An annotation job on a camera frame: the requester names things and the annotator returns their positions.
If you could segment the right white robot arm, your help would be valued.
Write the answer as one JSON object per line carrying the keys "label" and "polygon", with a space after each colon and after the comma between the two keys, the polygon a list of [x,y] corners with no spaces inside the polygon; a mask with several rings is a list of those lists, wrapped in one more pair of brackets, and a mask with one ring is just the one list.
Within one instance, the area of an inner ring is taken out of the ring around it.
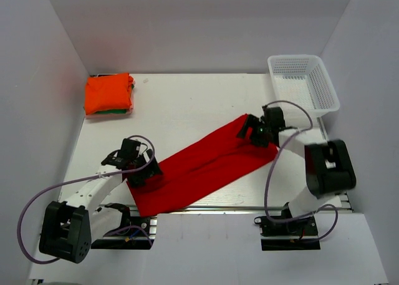
{"label": "right white robot arm", "polygon": [[[248,115],[237,134],[248,138],[257,147],[275,145],[278,153],[272,161],[264,192],[264,209],[268,220],[281,223],[282,229],[296,234],[304,227],[304,219],[324,208],[333,208],[328,201],[335,195],[355,188],[357,180],[347,146],[343,140],[316,141],[308,128],[286,125],[280,107],[265,105],[262,117]],[[305,161],[305,188],[284,205],[282,218],[272,218],[268,211],[272,174],[283,151],[288,150]]]}

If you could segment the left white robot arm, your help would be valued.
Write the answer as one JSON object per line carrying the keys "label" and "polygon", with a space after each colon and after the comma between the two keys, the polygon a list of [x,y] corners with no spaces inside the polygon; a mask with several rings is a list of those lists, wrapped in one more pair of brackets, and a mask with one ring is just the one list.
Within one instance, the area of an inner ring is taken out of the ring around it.
{"label": "left white robot arm", "polygon": [[80,189],[47,206],[39,251],[81,263],[92,243],[104,236],[126,234],[134,228],[144,233],[141,226],[133,225],[127,205],[103,201],[123,183],[140,188],[147,179],[162,173],[149,139],[141,135],[124,138],[120,148],[101,161],[93,177],[80,180]]}

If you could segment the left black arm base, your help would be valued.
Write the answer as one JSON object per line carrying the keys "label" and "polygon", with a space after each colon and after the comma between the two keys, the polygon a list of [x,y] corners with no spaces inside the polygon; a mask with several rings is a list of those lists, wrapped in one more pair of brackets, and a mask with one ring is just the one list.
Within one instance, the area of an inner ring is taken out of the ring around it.
{"label": "left black arm base", "polygon": [[92,249],[103,250],[150,250],[155,241],[156,217],[141,217],[137,210],[127,205],[109,203],[97,208],[115,210],[121,214],[120,224],[106,232],[106,236],[91,244]]}

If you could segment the red t shirt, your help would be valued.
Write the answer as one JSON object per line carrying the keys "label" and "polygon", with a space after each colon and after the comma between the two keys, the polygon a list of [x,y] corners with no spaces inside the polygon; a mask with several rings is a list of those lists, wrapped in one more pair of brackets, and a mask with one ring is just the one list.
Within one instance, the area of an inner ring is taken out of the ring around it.
{"label": "red t shirt", "polygon": [[140,216],[180,210],[237,179],[271,163],[277,147],[253,145],[236,135],[247,115],[241,115],[159,164],[161,174],[131,188]]}

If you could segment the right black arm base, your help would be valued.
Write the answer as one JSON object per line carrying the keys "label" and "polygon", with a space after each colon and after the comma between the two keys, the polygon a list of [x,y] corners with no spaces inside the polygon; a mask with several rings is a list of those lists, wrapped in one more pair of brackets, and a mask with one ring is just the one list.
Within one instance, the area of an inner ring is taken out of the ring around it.
{"label": "right black arm base", "polygon": [[314,216],[289,223],[275,223],[267,216],[254,218],[261,231],[262,251],[312,251],[320,249]]}

